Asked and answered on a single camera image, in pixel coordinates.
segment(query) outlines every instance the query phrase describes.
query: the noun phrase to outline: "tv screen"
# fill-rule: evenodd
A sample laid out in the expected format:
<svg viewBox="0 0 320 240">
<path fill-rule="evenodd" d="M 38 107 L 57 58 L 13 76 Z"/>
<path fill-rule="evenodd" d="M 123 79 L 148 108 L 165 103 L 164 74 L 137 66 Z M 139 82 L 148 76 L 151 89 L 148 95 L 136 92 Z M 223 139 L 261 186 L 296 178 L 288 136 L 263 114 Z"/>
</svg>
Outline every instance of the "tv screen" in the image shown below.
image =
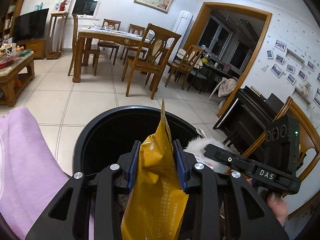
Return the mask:
<svg viewBox="0 0 320 240">
<path fill-rule="evenodd" d="M 43 38 L 48 9 L 30 12 L 15 18 L 13 42 Z"/>
</svg>

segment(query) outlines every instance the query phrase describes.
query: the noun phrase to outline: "coffee table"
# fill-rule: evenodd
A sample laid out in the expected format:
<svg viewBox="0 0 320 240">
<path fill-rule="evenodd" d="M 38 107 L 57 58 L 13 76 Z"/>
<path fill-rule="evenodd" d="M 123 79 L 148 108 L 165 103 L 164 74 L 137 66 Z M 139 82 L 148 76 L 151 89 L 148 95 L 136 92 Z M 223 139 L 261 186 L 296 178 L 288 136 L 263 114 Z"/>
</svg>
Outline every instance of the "coffee table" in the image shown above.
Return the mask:
<svg viewBox="0 0 320 240">
<path fill-rule="evenodd" d="M 19 72 L 23 68 L 27 68 L 27 73 Z M 13 107 L 17 98 L 30 80 L 35 78 L 35 70 L 33 65 L 33 51 L 24 57 L 18 58 L 9 67 L 0 69 L 0 88 L 4 95 L 0 98 L 0 105 L 8 105 Z M 20 87 L 15 87 L 15 80 L 19 79 L 21 82 Z"/>
</svg>

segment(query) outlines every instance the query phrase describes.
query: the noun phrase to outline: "white plush toy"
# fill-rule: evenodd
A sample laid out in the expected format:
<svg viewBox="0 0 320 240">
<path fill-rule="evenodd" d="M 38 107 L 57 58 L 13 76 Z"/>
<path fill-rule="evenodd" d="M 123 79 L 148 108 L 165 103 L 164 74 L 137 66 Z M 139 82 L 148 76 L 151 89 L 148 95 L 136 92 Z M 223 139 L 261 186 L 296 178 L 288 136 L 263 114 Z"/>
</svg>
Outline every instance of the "white plush toy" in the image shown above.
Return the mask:
<svg viewBox="0 0 320 240">
<path fill-rule="evenodd" d="M 302 85 L 300 85 L 300 92 L 306 97 L 309 92 L 310 83 L 305 80 Z"/>
</svg>

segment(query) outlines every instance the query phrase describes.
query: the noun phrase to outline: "white fur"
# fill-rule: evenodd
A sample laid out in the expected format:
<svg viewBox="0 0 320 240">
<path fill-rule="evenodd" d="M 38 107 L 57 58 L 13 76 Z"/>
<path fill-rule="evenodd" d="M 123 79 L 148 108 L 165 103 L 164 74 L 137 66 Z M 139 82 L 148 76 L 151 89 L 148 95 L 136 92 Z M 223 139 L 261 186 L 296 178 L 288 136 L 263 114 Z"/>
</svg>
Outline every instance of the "white fur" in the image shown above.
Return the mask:
<svg viewBox="0 0 320 240">
<path fill-rule="evenodd" d="M 188 143 L 188 146 L 183 151 L 192 153 L 196 157 L 197 161 L 199 161 L 203 164 L 206 164 L 207 166 L 212 168 L 215 172 L 225 173 L 228 168 L 227 166 L 225 166 L 221 163 L 218 163 L 214 160 L 211 160 L 211 159 L 204 156 L 204 152 L 205 152 L 204 148 L 208 144 L 213 144 L 215 146 L 218 146 L 218 147 L 224 149 L 224 145 L 222 143 L 218 142 L 214 138 L 198 137 L 198 138 L 190 141 Z"/>
</svg>

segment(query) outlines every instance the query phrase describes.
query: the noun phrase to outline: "yellow plastic bag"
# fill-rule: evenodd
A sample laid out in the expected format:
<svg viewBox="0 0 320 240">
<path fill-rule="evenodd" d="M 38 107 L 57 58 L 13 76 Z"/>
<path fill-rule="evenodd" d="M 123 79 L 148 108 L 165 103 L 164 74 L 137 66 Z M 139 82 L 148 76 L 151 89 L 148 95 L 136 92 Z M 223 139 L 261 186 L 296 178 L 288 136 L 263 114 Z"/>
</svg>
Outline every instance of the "yellow plastic bag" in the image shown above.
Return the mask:
<svg viewBox="0 0 320 240">
<path fill-rule="evenodd" d="M 141 145 L 137 180 L 121 224 L 123 240 L 176 240 L 188 201 L 179 186 L 164 101 L 155 134 Z"/>
</svg>

